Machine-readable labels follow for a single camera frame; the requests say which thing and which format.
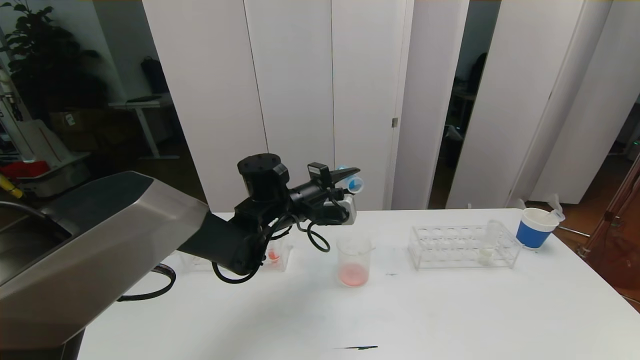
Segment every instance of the yellow handle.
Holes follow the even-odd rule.
[[[22,190],[18,189],[15,185],[11,184],[11,181],[6,177],[0,175],[0,188],[5,189],[11,195],[13,195],[16,199],[19,199],[24,196]]]

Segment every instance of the small glass container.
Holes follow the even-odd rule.
[[[371,239],[368,236],[339,238],[338,280],[349,288],[358,288],[369,281]]]

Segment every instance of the red container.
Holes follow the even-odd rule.
[[[18,177],[36,177],[49,171],[46,161],[36,161],[33,163],[12,163],[5,167],[0,167],[0,172],[10,179]]]

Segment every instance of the pink liquid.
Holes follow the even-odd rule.
[[[362,286],[369,280],[369,271],[362,265],[345,264],[340,267],[338,278],[346,286]]]

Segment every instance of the black cable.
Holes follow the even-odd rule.
[[[211,261],[211,266],[213,267],[213,272],[216,274],[216,276],[220,280],[226,282],[227,284],[242,284],[243,282],[251,279],[255,275],[255,273],[258,272],[258,269],[260,268],[260,265],[256,266],[256,268],[253,269],[253,271],[251,271],[249,273],[249,275],[247,275],[247,276],[245,276],[243,278],[240,278],[240,279],[229,279],[228,277],[222,275],[222,273],[220,272],[220,268],[218,267],[218,263],[214,263],[213,261]]]
[[[169,266],[166,266],[165,264],[158,264],[156,265],[156,267],[153,268],[153,270],[151,270],[151,272],[156,272],[159,274],[163,274],[164,276],[167,276],[170,279],[169,285],[165,286],[160,290],[153,291],[151,293],[140,294],[140,295],[122,295],[121,297],[118,298],[117,301],[123,302],[123,301],[148,300],[154,297],[158,297],[166,293],[167,291],[171,290],[171,288],[173,287],[173,284],[175,283],[175,271],[173,271],[172,268],[170,268]]]
[[[275,233],[278,229],[278,226],[287,218],[289,217],[290,214],[286,213],[283,215],[280,215],[280,217],[278,218],[278,220],[272,225],[272,226],[267,226],[264,228],[264,230],[262,231],[262,236],[264,238],[264,245],[262,246],[261,249],[261,253],[264,254],[265,251],[267,251],[267,244],[269,243],[269,241],[271,240],[275,240],[275,239],[279,239],[283,236],[285,236],[286,234],[289,233],[289,230],[291,229],[291,226],[289,226],[289,228],[287,230],[285,230],[284,233],[279,234],[275,237],[273,236],[273,233]],[[214,263],[213,261],[211,261],[211,266],[213,267],[213,272],[214,274],[216,274],[216,276],[226,282],[227,284],[242,284],[243,282],[246,282],[247,280],[251,279],[257,272],[258,269],[260,268],[260,266],[262,266],[262,262],[260,262],[258,264],[258,266],[255,267],[255,269],[253,269],[249,275],[242,277],[240,279],[229,279],[228,277],[222,275],[222,273],[220,272],[220,267],[218,266],[217,263]]]
[[[10,202],[10,201],[0,201],[0,208],[10,208],[10,209],[14,209],[14,210],[18,210],[21,211],[27,215],[31,215],[32,217],[36,217],[39,218],[40,220],[46,221],[46,222],[51,222],[52,220],[47,217],[47,215],[45,215],[44,213],[34,209],[34,208],[30,208],[29,206],[26,205],[22,205],[19,204],[17,202]]]
[[[292,225],[292,226],[289,226],[289,227],[284,231],[284,233],[282,233],[282,234],[277,234],[276,236],[272,236],[272,237],[271,237],[271,239],[269,239],[269,241],[271,241],[271,240],[277,240],[277,239],[279,239],[279,238],[284,237],[285,235],[289,234],[289,232],[291,231],[291,228],[293,228],[293,225]]]
[[[320,250],[321,252],[329,252],[331,250],[331,246],[329,245],[329,242],[326,241],[326,239],[318,234],[317,232],[311,230],[311,228],[314,225],[342,225],[348,218],[349,218],[349,211],[344,208],[344,206],[341,206],[334,198],[333,198],[333,194],[331,193],[331,191],[327,191],[328,194],[328,198],[329,201],[331,201],[331,203],[335,206],[337,206],[340,209],[340,212],[342,213],[343,219],[342,221],[340,220],[334,220],[334,219],[316,219],[314,221],[311,221],[311,223],[309,224],[309,226],[307,226],[306,229],[302,228],[302,225],[300,225],[300,219],[292,213],[284,213],[282,215],[280,215],[280,217],[278,218],[278,220],[272,225],[272,226],[267,226],[263,232],[262,232],[262,237],[264,238],[264,246],[262,249],[262,253],[264,253],[267,250],[267,245],[269,243],[269,241],[271,240],[277,240],[287,234],[289,234],[292,226],[289,226],[283,233],[278,234],[276,236],[273,236],[273,233],[275,233],[276,231],[278,231],[278,226],[287,218],[292,218],[295,222],[296,222],[296,227],[298,228],[299,231],[306,233],[307,237],[309,238],[309,241],[311,241],[311,244],[318,250]],[[318,244],[318,242],[316,242],[316,240],[314,239],[314,236],[316,238],[318,238],[325,247],[320,246],[320,244]],[[218,266],[217,263],[211,262],[211,266],[213,267],[213,272],[216,274],[216,276],[226,282],[227,284],[242,284],[243,282],[248,281],[249,279],[251,279],[257,272],[258,269],[260,268],[260,266],[262,266],[262,262],[260,262],[260,264],[258,266],[256,266],[255,269],[253,269],[247,276],[242,277],[240,279],[229,279],[228,277],[222,275],[222,273],[220,272],[220,267]]]

